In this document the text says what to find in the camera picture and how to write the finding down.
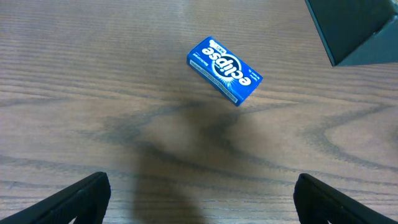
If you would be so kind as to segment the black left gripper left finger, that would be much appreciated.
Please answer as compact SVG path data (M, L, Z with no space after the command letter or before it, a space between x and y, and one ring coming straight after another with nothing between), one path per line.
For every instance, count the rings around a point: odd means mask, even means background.
M95 172L1 224L102 224L110 197L107 174Z

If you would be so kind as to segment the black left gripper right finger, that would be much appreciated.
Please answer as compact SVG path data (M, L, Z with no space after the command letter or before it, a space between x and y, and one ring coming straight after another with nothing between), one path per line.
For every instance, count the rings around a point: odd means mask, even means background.
M301 224L397 224L310 174L299 175L293 198Z

